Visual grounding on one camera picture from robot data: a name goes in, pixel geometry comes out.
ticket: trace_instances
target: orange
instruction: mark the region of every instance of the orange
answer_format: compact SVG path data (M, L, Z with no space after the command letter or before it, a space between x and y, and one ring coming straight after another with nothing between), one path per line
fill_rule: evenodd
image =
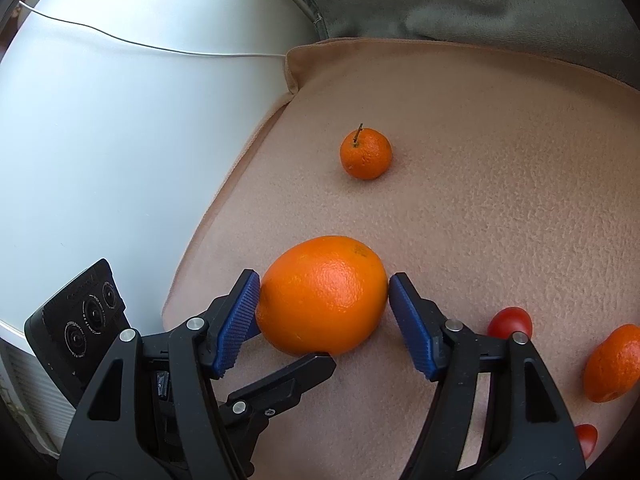
M355 178L377 178L391 165L391 144L386 137L371 128L360 127L347 135L340 146L340 162Z
M380 258L346 236L313 238L289 249L265 273L255 319L265 338L291 355L356 348L386 304Z
M582 382L593 402L607 402L628 392L640 378L640 327L615 329L589 357Z

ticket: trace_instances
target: camera module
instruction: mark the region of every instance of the camera module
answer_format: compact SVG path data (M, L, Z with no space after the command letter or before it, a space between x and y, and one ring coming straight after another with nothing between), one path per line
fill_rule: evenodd
M66 324L65 342L66 347L69 348L69 351L74 357L84 356L84 353L86 352L86 338L84 337L84 332L82 332L78 323L69 321Z
M104 296L104 302L109 308L114 308L116 306L116 291L111 283L104 282L104 285L102 286L102 295Z
M89 296L82 304L82 314L89 329L99 334L104 327L104 311L100 301L95 296Z

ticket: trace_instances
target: white cable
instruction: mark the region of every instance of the white cable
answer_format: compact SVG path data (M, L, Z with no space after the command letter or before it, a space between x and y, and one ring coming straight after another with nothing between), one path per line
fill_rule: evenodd
M78 25L79 27L90 28L92 30L100 32L101 34L104 34L105 36L109 36L114 40L123 41L124 43L130 43L132 45L144 46L146 48L152 48L154 50L162 50L163 52L173 52L175 54L186 54L187 56L204 56L204 57L276 57L280 59L283 59L284 57L286 57L284 54L252 54L252 53L223 54L223 53L212 53L212 52L190 52L189 50L176 50L174 48L153 46L145 43L138 43L137 41L130 41L130 40L125 40L124 38L119 38L118 36L114 36L113 34L105 32L104 30L100 30L99 28L94 27L93 25L87 25L86 23L72 22L70 20L63 20L62 18L49 16L48 14L41 12L40 10L36 10L33 7L28 6L24 1L21 1L21 0L18 2L18 4L23 6L25 9L29 9L31 12L35 12L36 14L42 16L43 18L49 18L50 20L54 20L56 22L68 23L69 25Z

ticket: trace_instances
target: beige fleece blanket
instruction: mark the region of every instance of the beige fleece blanket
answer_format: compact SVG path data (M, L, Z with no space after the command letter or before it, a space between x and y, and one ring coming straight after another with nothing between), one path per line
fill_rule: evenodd
M303 240L351 236L477 332L507 305L526 308L574 422L600 431L597 456L638 397L592 404L580 377L615 327L640 324L640 94L563 62L425 41L304 46L286 70L290 102L258 131L194 234L165 327L228 293L245 267L264 273ZM394 150L372 182L338 160L360 123ZM291 360L259 336L216 395ZM256 480L399 477L434 384L414 370L389 309L336 361L331 380L271 420ZM486 379L461 467L477 457Z

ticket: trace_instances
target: cherry tomato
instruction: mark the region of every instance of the cherry tomato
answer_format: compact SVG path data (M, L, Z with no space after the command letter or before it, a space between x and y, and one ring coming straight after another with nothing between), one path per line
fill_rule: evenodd
M494 316L486 329L491 337L507 339L514 332L524 332L529 338L533 334L533 323L527 311L519 306L508 306Z
M598 430L591 424L580 424L575 427L575 433L578 435L580 441L580 448L582 449L582 455L587 460L593 450L596 447L598 441Z

